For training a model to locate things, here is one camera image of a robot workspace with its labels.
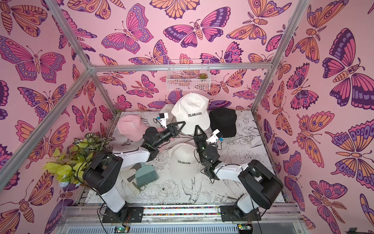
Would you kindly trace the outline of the black cap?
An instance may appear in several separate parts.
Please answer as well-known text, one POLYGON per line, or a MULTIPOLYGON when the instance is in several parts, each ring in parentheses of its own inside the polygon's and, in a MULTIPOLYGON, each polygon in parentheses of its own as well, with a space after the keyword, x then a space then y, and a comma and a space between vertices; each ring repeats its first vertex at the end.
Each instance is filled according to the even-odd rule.
POLYGON ((236 136, 237 114, 235 110, 228 108, 217 108, 210 111, 209 118, 210 127, 213 132, 218 129, 223 134, 223 138, 236 136))

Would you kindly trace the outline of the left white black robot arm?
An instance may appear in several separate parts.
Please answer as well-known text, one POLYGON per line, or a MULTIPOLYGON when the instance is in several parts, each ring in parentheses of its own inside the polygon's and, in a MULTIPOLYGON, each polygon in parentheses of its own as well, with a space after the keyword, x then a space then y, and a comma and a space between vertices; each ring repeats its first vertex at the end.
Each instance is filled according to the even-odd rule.
POLYGON ((147 128, 143 135, 144 141, 137 150, 121 153, 101 151, 93 157, 93 161, 84 171, 83 180, 101 196, 109 210, 115 214, 120 212, 126 205, 125 199, 116 188, 121 169, 154 160, 162 145, 177 137, 185 125, 185 121, 170 123, 162 132, 155 127, 147 128))

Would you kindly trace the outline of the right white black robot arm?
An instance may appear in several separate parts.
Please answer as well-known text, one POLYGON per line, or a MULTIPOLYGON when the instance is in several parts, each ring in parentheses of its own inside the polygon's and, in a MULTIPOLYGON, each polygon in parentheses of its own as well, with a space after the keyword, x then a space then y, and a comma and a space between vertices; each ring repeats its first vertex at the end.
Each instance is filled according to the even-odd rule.
POLYGON ((246 193, 235 202, 234 210, 248 214, 261 207, 270 209, 283 190, 283 183, 258 160, 248 164, 224 163, 220 161, 217 141, 221 140, 221 132, 216 129, 211 137, 198 125, 195 126, 194 143, 203 165, 203 174, 211 182, 232 180, 240 182, 246 193))

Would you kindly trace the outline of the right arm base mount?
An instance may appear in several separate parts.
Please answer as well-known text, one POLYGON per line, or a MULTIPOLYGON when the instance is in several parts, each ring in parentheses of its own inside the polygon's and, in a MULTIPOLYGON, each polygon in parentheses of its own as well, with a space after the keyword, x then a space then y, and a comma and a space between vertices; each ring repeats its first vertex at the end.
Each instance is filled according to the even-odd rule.
POLYGON ((244 213, 236 206, 219 206, 218 213, 221 215, 222 222, 251 222, 261 221, 262 217, 258 208, 252 210, 250 213, 244 213))

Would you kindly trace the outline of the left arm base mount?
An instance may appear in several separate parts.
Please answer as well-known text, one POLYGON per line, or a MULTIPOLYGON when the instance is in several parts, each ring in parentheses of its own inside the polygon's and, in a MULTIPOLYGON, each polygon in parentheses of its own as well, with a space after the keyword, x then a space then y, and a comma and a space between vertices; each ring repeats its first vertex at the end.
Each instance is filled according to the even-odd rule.
POLYGON ((107 208, 102 218, 103 223, 141 223, 144 207, 123 207, 119 212, 114 213, 107 208))

